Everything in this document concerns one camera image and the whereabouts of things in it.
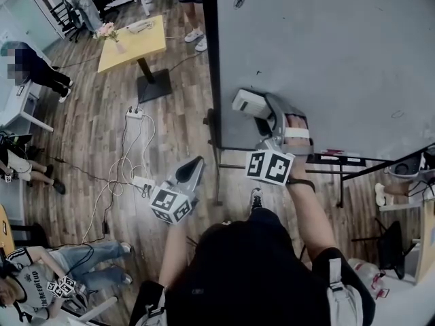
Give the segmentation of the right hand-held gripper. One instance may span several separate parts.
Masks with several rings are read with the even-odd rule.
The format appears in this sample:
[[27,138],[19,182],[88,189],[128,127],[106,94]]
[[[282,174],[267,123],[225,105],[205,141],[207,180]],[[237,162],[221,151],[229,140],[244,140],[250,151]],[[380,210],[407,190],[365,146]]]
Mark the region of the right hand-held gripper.
[[265,101],[271,111],[271,117],[268,119],[270,124],[267,120],[258,117],[254,118],[262,138],[256,145],[256,150],[246,156],[245,175],[249,179],[264,183],[286,185],[290,182],[290,171],[295,158],[307,158],[313,154],[313,141],[308,132],[309,146],[294,147],[287,145],[285,136],[296,136],[297,132],[291,129],[285,131],[286,116],[296,115],[306,121],[306,115],[293,106],[286,104],[275,94],[266,94]]

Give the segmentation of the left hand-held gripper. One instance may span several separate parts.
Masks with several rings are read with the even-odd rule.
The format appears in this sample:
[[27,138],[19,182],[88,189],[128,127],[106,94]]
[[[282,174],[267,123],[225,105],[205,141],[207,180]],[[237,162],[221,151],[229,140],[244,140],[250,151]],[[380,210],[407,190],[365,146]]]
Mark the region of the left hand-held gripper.
[[193,191],[201,181],[204,167],[203,157],[186,158],[171,169],[167,178],[170,183],[182,185],[186,189],[175,187],[167,182],[154,188],[150,198],[150,208],[159,220],[178,224],[193,211],[198,203],[198,198]]

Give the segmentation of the small white plastic box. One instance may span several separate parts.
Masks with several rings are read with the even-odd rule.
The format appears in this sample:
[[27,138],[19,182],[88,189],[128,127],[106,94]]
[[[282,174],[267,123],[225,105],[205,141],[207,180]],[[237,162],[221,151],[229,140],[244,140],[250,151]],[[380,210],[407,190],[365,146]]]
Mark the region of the small white plastic box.
[[271,109],[263,96],[244,89],[237,92],[232,101],[232,109],[263,120],[271,115]]

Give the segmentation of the grey work table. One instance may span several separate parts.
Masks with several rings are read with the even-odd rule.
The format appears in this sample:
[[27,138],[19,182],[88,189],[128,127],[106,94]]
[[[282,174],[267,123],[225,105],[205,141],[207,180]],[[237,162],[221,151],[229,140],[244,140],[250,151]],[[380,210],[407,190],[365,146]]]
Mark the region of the grey work table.
[[317,152],[397,160],[435,143],[435,0],[203,0],[224,149],[252,149],[244,88],[308,119]]

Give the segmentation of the person's left forearm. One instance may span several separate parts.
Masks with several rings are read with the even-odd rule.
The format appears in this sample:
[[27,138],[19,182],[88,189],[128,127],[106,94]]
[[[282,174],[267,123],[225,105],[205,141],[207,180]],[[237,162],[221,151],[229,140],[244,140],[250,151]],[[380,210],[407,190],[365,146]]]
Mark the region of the person's left forearm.
[[187,222],[184,220],[169,226],[158,283],[170,287],[187,266]]

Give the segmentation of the person's right forearm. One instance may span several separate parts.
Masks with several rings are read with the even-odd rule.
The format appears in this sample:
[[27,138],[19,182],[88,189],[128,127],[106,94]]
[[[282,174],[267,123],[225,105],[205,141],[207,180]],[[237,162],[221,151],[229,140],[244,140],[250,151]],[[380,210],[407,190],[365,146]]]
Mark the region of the person's right forearm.
[[332,226],[310,185],[293,183],[287,189],[295,206],[300,237],[314,262],[322,251],[336,246]]

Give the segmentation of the person's right hand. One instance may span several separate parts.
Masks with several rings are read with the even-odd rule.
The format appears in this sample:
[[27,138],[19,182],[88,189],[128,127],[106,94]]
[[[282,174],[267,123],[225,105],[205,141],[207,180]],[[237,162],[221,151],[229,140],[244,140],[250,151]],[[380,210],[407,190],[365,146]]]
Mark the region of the person's right hand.
[[310,145],[310,140],[307,138],[308,128],[304,119],[296,115],[287,115],[287,123],[285,131],[291,129],[297,132],[296,136],[285,136],[285,143],[294,147],[305,147]]

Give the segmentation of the vase with pink flowers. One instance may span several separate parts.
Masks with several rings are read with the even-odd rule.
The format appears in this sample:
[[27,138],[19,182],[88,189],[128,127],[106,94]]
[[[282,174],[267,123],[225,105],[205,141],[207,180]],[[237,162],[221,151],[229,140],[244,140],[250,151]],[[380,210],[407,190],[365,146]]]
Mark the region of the vase with pink flowers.
[[125,47],[120,43],[118,32],[115,29],[114,23],[108,22],[94,32],[95,39],[112,40],[120,54],[126,52]]

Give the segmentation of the person's black shirt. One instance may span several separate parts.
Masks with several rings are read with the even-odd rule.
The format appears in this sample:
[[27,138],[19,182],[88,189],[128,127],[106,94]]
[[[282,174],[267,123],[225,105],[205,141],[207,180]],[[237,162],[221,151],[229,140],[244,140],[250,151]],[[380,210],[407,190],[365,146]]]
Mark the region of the person's black shirt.
[[215,224],[167,290],[168,326],[330,326],[329,261],[342,256],[326,249],[308,268],[285,228]]

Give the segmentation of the white tray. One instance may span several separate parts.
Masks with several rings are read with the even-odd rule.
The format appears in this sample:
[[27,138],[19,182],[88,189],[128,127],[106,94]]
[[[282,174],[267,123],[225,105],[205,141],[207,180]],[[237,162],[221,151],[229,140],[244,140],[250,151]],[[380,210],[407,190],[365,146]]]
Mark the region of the white tray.
[[143,30],[150,30],[154,27],[153,20],[139,20],[126,27],[126,30],[132,34],[140,33]]

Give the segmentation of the black folding chair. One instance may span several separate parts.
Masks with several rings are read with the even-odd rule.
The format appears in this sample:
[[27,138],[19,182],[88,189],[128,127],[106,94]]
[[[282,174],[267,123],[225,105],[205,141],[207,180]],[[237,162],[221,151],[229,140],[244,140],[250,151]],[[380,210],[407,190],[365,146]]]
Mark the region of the black folding chair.
[[375,241],[377,244],[377,253],[379,258],[380,270],[393,270],[399,280],[405,277],[405,258],[416,246],[412,244],[407,250],[404,250],[402,244],[402,229],[399,221],[394,221],[388,228],[375,217],[379,227],[379,235],[365,238],[352,238],[352,242],[363,242],[366,256],[368,251],[366,242]]

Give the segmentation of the white desk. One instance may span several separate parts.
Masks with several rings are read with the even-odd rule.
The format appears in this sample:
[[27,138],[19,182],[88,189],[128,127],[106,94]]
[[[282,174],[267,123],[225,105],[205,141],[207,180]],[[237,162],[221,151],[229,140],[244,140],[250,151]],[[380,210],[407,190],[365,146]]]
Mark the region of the white desk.
[[10,93],[3,96],[5,98],[4,104],[0,105],[0,126],[6,127],[18,118],[22,118],[48,132],[54,132],[53,127],[40,121],[33,116],[33,113],[27,112],[25,109],[30,100],[33,101],[33,105],[36,105],[40,90],[41,86],[31,81],[25,85],[12,87]]

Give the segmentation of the clear plastic water jug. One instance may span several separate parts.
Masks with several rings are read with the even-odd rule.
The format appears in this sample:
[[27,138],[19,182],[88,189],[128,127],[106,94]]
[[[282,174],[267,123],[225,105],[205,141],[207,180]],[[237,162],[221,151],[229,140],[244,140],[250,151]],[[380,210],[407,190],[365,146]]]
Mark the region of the clear plastic water jug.
[[348,263],[375,300],[388,296],[389,289],[385,286],[385,282],[383,281],[386,275],[384,270],[381,270],[372,263],[356,258],[349,259]]

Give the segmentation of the light wooden desk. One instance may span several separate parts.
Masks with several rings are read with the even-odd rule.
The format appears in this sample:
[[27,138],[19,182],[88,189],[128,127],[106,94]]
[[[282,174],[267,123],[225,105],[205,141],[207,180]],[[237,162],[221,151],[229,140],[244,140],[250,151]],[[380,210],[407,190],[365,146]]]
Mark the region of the light wooden desk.
[[400,261],[406,263],[406,256],[411,252],[417,252],[415,273],[411,279],[414,285],[420,283],[426,274],[435,266],[435,198],[422,200],[414,203],[393,204],[380,206],[379,211],[399,211],[417,208],[420,212],[420,238],[413,243],[408,250],[403,252]]

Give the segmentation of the black office chair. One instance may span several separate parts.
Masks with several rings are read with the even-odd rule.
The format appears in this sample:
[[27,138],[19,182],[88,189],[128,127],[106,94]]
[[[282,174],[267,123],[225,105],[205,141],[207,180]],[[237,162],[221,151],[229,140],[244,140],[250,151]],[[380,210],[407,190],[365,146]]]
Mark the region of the black office chair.
[[78,11],[73,9],[67,2],[62,1],[51,8],[50,13],[55,21],[57,21],[62,32],[68,36],[69,41],[77,43],[81,32],[86,30],[86,25],[78,14]]

